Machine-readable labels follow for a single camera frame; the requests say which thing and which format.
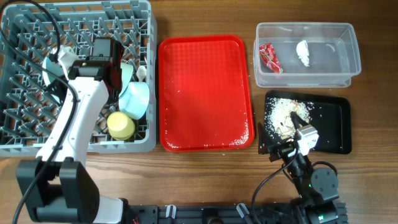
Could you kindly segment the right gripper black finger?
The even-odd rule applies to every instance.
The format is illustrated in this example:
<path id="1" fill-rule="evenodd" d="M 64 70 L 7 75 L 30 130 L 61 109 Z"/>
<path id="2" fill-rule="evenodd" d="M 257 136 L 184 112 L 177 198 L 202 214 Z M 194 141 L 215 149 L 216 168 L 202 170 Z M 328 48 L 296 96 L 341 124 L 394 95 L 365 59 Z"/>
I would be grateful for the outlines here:
<path id="1" fill-rule="evenodd" d="M 257 131 L 259 136 L 258 154 L 274 154 L 276 152 L 275 146 L 262 123 L 257 124 Z"/>
<path id="2" fill-rule="evenodd" d="M 294 125 L 294 128 L 300 128 L 301 126 L 307 126 L 308 123 L 304 121 L 296 112 L 292 111 L 290 113 L 290 117 L 292 120 L 292 123 Z"/>

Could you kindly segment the light green bowl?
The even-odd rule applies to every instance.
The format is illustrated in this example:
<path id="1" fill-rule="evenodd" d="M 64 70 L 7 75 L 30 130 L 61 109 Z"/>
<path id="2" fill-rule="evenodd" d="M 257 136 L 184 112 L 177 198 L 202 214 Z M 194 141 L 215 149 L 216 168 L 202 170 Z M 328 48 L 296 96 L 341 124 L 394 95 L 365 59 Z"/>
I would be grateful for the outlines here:
<path id="1" fill-rule="evenodd" d="M 122 74 L 121 74 L 122 90 L 119 94 L 119 97 L 122 97 L 122 95 L 126 91 L 128 84 L 131 81 L 131 78 L 134 74 L 134 67 L 127 63 L 121 63 L 121 70 L 122 70 Z"/>

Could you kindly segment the food scraps and rice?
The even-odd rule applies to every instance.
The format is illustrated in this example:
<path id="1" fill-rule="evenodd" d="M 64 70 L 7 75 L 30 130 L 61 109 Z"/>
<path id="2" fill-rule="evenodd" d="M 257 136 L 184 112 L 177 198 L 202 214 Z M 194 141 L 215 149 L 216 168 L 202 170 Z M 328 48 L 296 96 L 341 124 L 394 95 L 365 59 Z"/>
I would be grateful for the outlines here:
<path id="1" fill-rule="evenodd" d="M 295 127 L 290 117 L 295 112 L 304 121 L 311 120 L 309 107 L 305 103 L 286 98 L 270 98 L 266 106 L 265 121 L 268 132 L 275 138 L 278 135 L 281 140 L 291 138 L 295 134 Z"/>

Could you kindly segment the light blue bowl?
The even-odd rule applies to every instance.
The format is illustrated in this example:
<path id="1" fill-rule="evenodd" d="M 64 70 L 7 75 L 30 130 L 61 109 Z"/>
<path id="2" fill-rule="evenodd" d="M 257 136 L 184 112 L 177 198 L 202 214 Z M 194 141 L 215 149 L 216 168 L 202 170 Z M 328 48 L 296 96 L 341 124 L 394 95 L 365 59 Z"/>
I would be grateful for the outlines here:
<path id="1" fill-rule="evenodd" d="M 147 83 L 130 82 L 119 97 L 119 110 L 132 119 L 141 119 L 148 108 L 150 90 Z"/>

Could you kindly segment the yellow plastic cup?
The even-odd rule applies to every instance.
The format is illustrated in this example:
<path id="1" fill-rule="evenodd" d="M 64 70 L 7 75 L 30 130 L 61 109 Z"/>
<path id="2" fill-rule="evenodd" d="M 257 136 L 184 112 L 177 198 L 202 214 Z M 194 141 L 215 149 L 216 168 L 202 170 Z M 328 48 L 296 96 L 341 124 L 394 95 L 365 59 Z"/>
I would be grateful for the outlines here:
<path id="1" fill-rule="evenodd" d="M 107 126 L 111 137 L 118 141 L 129 139 L 136 129 L 133 120 L 120 111 L 113 112 L 108 116 Z"/>

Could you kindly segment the light blue plate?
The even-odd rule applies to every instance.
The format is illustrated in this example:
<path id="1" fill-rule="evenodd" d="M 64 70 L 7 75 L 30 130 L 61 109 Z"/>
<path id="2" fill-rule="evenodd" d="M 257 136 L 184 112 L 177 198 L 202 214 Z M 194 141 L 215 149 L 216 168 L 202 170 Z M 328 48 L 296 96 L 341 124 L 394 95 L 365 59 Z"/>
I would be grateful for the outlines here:
<path id="1" fill-rule="evenodd" d="M 42 62 L 42 68 L 44 69 L 42 78 L 46 86 L 45 91 L 55 99 L 58 105 L 62 105 L 66 97 L 67 88 L 55 78 L 59 77 L 63 81 L 66 80 L 62 67 L 45 57 Z"/>

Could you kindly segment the white napkin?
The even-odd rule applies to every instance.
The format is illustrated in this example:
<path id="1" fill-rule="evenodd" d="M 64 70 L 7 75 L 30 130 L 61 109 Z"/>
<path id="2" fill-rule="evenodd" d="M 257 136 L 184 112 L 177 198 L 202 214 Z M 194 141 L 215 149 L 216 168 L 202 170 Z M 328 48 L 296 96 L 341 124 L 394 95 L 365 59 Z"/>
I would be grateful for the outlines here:
<path id="1" fill-rule="evenodd" d="M 306 40 L 299 42 L 296 46 L 296 53 L 304 66 L 309 67 L 309 50 Z"/>

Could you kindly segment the red snack wrapper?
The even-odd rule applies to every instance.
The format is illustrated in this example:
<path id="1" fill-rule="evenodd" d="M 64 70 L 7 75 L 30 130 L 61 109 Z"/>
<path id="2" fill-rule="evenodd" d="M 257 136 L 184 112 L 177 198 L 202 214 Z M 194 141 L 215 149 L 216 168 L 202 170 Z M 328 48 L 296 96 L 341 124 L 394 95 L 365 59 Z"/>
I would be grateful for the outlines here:
<path id="1" fill-rule="evenodd" d="M 271 43 L 259 46 L 259 56 L 263 63 L 274 73 L 284 73 L 282 65 L 280 64 L 276 56 L 275 49 Z"/>

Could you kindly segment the white plastic spoon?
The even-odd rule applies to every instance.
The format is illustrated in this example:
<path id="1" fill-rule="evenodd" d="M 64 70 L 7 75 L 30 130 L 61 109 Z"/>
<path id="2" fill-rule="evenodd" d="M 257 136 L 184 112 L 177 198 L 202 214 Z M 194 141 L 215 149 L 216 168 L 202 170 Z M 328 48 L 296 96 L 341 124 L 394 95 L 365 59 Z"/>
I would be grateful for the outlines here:
<path id="1" fill-rule="evenodd" d="M 140 65 L 137 69 L 136 76 L 139 82 L 143 82 L 146 79 L 147 69 L 145 66 Z"/>

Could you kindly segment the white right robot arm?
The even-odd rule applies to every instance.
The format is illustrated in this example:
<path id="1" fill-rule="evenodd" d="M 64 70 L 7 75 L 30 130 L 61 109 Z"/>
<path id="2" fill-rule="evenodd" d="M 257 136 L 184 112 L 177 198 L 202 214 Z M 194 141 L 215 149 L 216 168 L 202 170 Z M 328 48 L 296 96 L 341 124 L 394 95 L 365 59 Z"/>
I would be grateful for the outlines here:
<path id="1" fill-rule="evenodd" d="M 292 139 L 268 146 L 271 140 L 263 124 L 258 123 L 259 154 L 268 154 L 271 162 L 283 160 L 281 168 L 266 177 L 255 189 L 251 210 L 255 211 L 256 197 L 261 188 L 283 172 L 295 185 L 299 198 L 292 200 L 290 210 L 299 223 L 333 223 L 340 215 L 335 200 L 338 194 L 338 171 L 325 161 L 310 162 L 308 153 L 318 142 L 318 131 L 296 112 L 290 113 L 295 128 Z"/>

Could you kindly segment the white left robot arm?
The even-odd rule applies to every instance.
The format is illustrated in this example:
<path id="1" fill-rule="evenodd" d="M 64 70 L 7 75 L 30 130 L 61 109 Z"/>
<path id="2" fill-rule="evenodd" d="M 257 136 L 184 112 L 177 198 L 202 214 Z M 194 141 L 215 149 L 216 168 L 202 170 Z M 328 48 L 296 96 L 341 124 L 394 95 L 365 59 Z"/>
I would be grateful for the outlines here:
<path id="1" fill-rule="evenodd" d="M 93 53 L 67 70 L 68 88 L 49 138 L 34 160 L 20 161 L 16 177 L 23 194 L 14 214 L 27 208 L 33 222 L 134 223 L 137 217 L 124 198 L 100 195 L 85 168 L 88 145 L 103 106 L 115 103 L 122 90 L 123 45 L 98 37 Z"/>

